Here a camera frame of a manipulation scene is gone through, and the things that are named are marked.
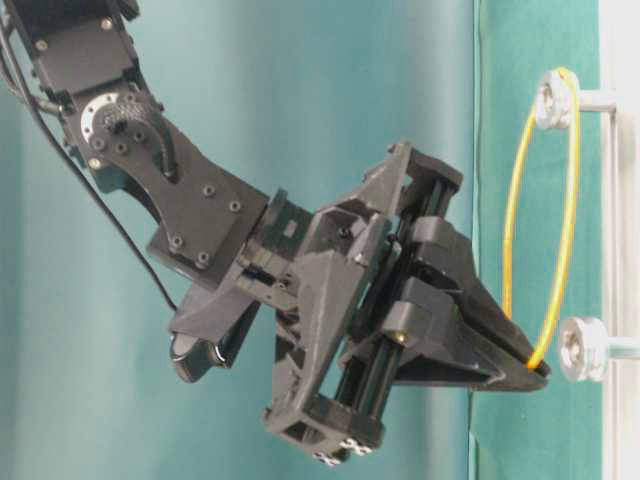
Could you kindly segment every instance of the green fabric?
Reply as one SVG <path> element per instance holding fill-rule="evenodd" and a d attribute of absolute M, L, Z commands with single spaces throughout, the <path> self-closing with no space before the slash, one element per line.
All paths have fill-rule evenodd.
<path fill-rule="evenodd" d="M 504 208 L 515 151 L 542 74 L 559 65 L 585 89 L 598 87 L 598 2 L 481 0 L 478 11 L 480 116 L 476 211 L 482 279 L 500 298 Z M 561 318 L 601 310 L 599 118 L 583 115 L 580 182 L 571 275 Z M 560 238 L 566 131 L 534 132 L 514 246 L 513 318 L 537 340 Z M 480 479 L 600 478 L 601 388 L 569 384 L 555 343 L 549 386 L 533 394 L 473 396 Z"/>
<path fill-rule="evenodd" d="M 473 177 L 466 0 L 140 3 L 130 30 L 169 118 L 268 194 L 282 186 L 317 209 L 402 138 Z M 0 477 L 466 477 L 456 390 L 395 389 L 384 448 L 335 470 L 267 434 L 267 308 L 233 370 L 181 383 L 161 297 L 4 91 L 0 108 Z M 467 181 L 451 209 L 466 233 L 471 192 Z M 154 224 L 143 209 L 122 193 L 107 201 L 144 245 Z M 158 270 L 179 299 L 187 282 Z"/>

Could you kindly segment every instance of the black cable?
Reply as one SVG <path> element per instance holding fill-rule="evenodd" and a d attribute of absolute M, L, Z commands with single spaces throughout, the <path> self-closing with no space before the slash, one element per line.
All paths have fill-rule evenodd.
<path fill-rule="evenodd" d="M 29 113 L 35 120 L 36 124 L 38 125 L 42 133 L 44 133 L 47 141 L 53 147 L 56 153 L 60 156 L 60 158 L 65 163 L 65 165 L 69 168 L 69 170 L 71 170 L 71 173 L 77 178 L 77 180 L 80 182 L 82 187 L 86 190 L 86 192 L 89 194 L 91 199 L 96 203 L 96 205 L 100 208 L 100 210 L 102 210 L 102 212 L 107 216 L 111 224 L 116 228 L 116 230 L 118 231 L 120 236 L 123 238 L 123 240 L 126 242 L 126 244 L 129 246 L 133 254 L 144 266 L 145 270 L 147 271 L 147 273 L 149 273 L 154 283 L 158 287 L 158 290 L 160 290 L 160 293 L 162 294 L 165 301 L 167 302 L 167 305 L 169 305 L 169 307 L 172 310 L 176 311 L 178 307 L 176 307 L 175 303 L 173 303 L 173 301 L 171 300 L 171 297 L 169 296 L 169 293 L 167 292 L 164 285 L 160 281 L 158 274 L 155 272 L 153 267 L 149 264 L 149 262 L 144 257 L 144 255 L 142 255 L 142 253 L 140 252 L 138 247 L 135 245 L 135 243 L 133 242 L 133 240 L 125 230 L 125 228 L 118 221 L 118 219 L 115 217 L 113 212 L 109 209 L 107 204 L 104 203 L 102 198 L 100 198 L 98 193 L 93 189 L 89 181 L 82 174 L 82 171 L 76 166 L 73 160 L 67 155 L 65 150 L 56 141 L 55 137 L 53 136 L 53 133 L 51 132 L 51 130 L 49 130 L 49 127 L 44 122 L 42 116 L 40 115 L 40 112 L 38 111 L 35 100 L 31 96 L 31 92 L 29 92 L 29 87 L 27 86 L 27 83 L 24 79 L 24 75 L 22 73 L 22 70 L 20 69 L 18 60 L 16 59 L 15 52 L 13 51 L 13 48 L 9 43 L 9 38 L 6 34 L 4 25 L 1 22 L 0 22 L 0 44 L 2 45 L 2 48 L 7 54 L 7 58 L 9 59 L 9 64 L 12 70 L 14 71 L 15 78 L 17 81 L 17 86 L 20 90 L 20 94 L 22 95 L 22 97 L 26 102 L 27 109 L 29 110 Z"/>
<path fill-rule="evenodd" d="M 0 22 L 5 29 L 5 35 L 7 39 L 11 36 L 11 32 L 13 31 L 13 24 L 11 23 L 9 18 L 2 19 L 0 18 Z M 9 93 L 20 100 L 22 103 L 26 105 L 26 101 L 22 94 L 20 93 L 20 89 L 16 86 L 13 78 L 11 76 L 11 71 L 7 66 L 7 62 L 4 60 L 4 55 L 2 54 L 2 48 L 0 47 L 0 77 L 4 80 L 4 83 L 9 90 Z M 58 115 L 60 113 L 60 105 L 57 103 L 51 102 L 41 97 L 33 97 L 38 109 L 44 113 L 49 113 L 51 115 Z"/>

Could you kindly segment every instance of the yellow wire loop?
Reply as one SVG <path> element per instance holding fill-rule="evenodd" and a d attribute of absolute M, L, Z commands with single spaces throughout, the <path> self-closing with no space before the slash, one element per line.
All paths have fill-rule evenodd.
<path fill-rule="evenodd" d="M 560 307 L 562 306 L 564 290 L 569 276 L 569 263 L 573 248 L 573 232 L 576 221 L 578 187 L 580 183 L 580 106 L 578 104 L 578 93 L 576 91 L 576 85 L 573 82 L 573 74 L 569 70 L 564 67 L 558 67 L 556 68 L 556 72 L 558 72 L 571 92 L 572 121 L 569 126 L 569 160 L 567 164 L 567 180 L 564 195 L 562 233 L 560 236 L 558 257 L 556 259 L 556 270 L 553 276 L 551 296 L 549 298 L 549 305 L 547 306 L 544 326 L 533 354 L 527 362 L 527 368 L 531 370 L 538 368 L 540 362 L 544 359 L 544 355 L 551 344 L 558 323 Z M 504 239 L 502 244 L 502 308 L 509 318 L 512 316 L 513 308 L 513 235 L 515 230 L 516 209 L 524 171 L 524 162 L 529 143 L 531 142 L 534 125 L 535 103 L 534 106 L 531 107 L 520 139 L 505 214 Z"/>

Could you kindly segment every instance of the wire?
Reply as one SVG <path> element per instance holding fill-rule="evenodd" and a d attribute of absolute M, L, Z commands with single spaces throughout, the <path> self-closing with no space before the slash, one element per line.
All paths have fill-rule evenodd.
<path fill-rule="evenodd" d="M 509 197 L 507 199 L 507 213 L 504 221 L 504 239 L 502 241 L 502 310 L 505 315 L 511 318 L 512 315 L 512 282 L 513 282 L 513 232 L 515 230 L 516 209 L 518 207 L 518 197 L 520 195 L 520 185 L 524 171 L 524 162 L 527 158 L 527 150 L 533 127 L 536 122 L 535 103 L 531 106 L 527 122 L 520 138 L 516 161 L 513 165 L 511 175 L 511 186 L 509 187 Z"/>
<path fill-rule="evenodd" d="M 69 168 L 71 173 L 80 182 L 80 184 L 85 189 L 85 191 L 89 194 L 91 199 L 96 203 L 98 208 L 102 210 L 102 212 L 107 216 L 111 224 L 116 228 L 116 230 L 118 231 L 122 239 L 131 249 L 131 252 L 135 255 L 135 257 L 142 264 L 142 266 L 147 271 L 147 273 L 151 276 L 153 282 L 158 287 L 158 290 L 164 297 L 164 300 L 169 306 L 169 308 L 171 308 L 173 311 L 176 311 L 178 307 L 176 307 L 175 303 L 173 303 L 173 301 L 171 300 L 171 297 L 169 296 L 169 293 L 167 292 L 166 288 L 164 287 L 160 278 L 158 277 L 158 274 L 155 272 L 153 267 L 149 264 L 149 262 L 144 257 L 144 255 L 142 255 L 142 253 L 140 252 L 136 244 L 133 242 L 133 240 L 131 239 L 131 237 L 125 230 L 125 228 L 122 226 L 122 224 L 118 221 L 118 219 L 113 214 L 113 212 L 109 209 L 107 204 L 102 200 L 102 198 L 100 198 L 98 193 L 93 189 L 89 181 L 82 174 L 82 171 L 76 166 L 73 160 L 67 155 L 65 150 L 56 141 L 55 137 L 53 136 L 53 133 L 51 132 L 47 124 L 44 122 L 42 116 L 40 115 L 40 112 L 38 111 L 36 102 L 32 97 L 31 92 L 29 91 L 29 87 L 27 86 L 27 83 L 25 81 L 25 78 L 20 68 L 20 65 L 18 63 L 18 60 L 16 59 L 15 52 L 13 51 L 13 48 L 9 43 L 9 38 L 3 23 L 0 23 L 0 45 L 2 46 L 5 53 L 7 54 L 9 64 L 15 74 L 17 87 L 20 91 L 20 94 L 22 95 L 22 98 L 26 102 L 27 109 L 29 110 L 29 113 L 33 117 L 34 121 L 36 122 L 36 124 L 38 125 L 42 133 L 45 135 L 47 141 L 53 147 L 56 153 L 60 156 L 60 158 L 62 159 L 64 164 Z"/>
<path fill-rule="evenodd" d="M 578 94 L 576 85 L 573 82 L 573 74 L 564 67 L 559 67 L 556 72 L 560 75 L 571 92 L 572 117 L 569 125 L 569 146 L 567 181 L 564 196 L 564 213 L 562 222 L 562 233 L 560 236 L 560 246 L 558 248 L 558 258 L 556 260 L 556 270 L 553 276 L 551 296 L 547 306 L 544 325 L 536 347 L 527 362 L 527 368 L 535 370 L 544 359 L 553 334 L 558 323 L 560 307 L 569 277 L 569 264 L 573 249 L 573 234 L 576 221 L 576 209 L 578 203 L 578 188 L 580 183 L 580 106 L 578 104 Z M 525 129 L 520 140 L 520 146 L 516 155 L 513 168 L 513 176 L 509 188 L 509 199 L 505 215 L 505 231 L 503 241 L 503 309 L 507 316 L 511 318 L 512 310 L 512 249 L 513 231 L 515 226 L 516 208 L 520 183 L 524 169 L 524 161 L 527 149 L 533 133 L 533 122 L 535 121 L 532 107 Z"/>
<path fill-rule="evenodd" d="M 11 33 L 13 32 L 13 24 L 11 23 L 9 18 L 0 18 L 0 21 L 4 26 L 7 38 L 9 38 L 11 36 Z M 13 95 L 26 105 L 26 101 L 22 96 L 22 93 L 20 93 L 20 89 L 16 86 L 16 83 L 11 76 L 11 71 L 9 70 L 7 63 L 4 60 L 2 50 L 3 49 L 0 47 L 0 77 L 2 77 L 2 80 L 9 90 L 9 93 L 11 93 L 11 95 Z M 60 113 L 60 105 L 58 105 L 57 103 L 36 96 L 34 96 L 33 99 L 35 100 L 36 105 L 40 111 L 51 115 L 58 115 Z"/>

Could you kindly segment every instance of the robotic arm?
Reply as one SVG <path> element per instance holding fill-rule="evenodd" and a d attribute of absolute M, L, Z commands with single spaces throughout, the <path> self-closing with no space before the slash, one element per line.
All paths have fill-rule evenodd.
<path fill-rule="evenodd" d="M 548 366 L 526 368 L 531 345 L 444 219 L 462 182 L 453 168 L 401 142 L 315 213 L 283 190 L 269 200 L 163 115 L 125 29 L 135 0 L 5 4 L 3 36 L 19 34 L 72 156 L 100 191 L 124 190 L 149 211 L 149 253 L 193 282 L 169 325 L 184 381 L 230 368 L 260 305 L 272 307 L 266 428 L 330 466 L 381 446 L 394 384 L 544 387 Z M 336 357 L 342 380 L 328 398 L 320 387 Z"/>

